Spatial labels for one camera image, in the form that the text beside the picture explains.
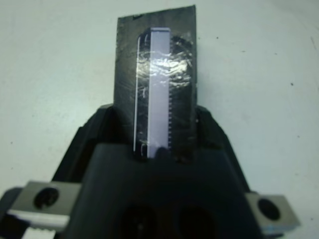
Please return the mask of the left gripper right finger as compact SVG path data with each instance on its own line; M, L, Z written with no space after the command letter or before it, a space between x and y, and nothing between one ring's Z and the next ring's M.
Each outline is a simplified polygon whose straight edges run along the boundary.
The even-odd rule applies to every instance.
M196 107L197 150L193 179L209 186L225 182L231 191L250 192L232 145L210 111Z

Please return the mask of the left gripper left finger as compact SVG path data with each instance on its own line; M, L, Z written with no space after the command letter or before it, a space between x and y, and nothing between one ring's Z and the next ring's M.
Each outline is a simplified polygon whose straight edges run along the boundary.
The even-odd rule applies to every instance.
M119 164L133 160L126 127L113 104L99 107L78 128L64 154L52 181L87 183L100 177L106 168L105 160Z

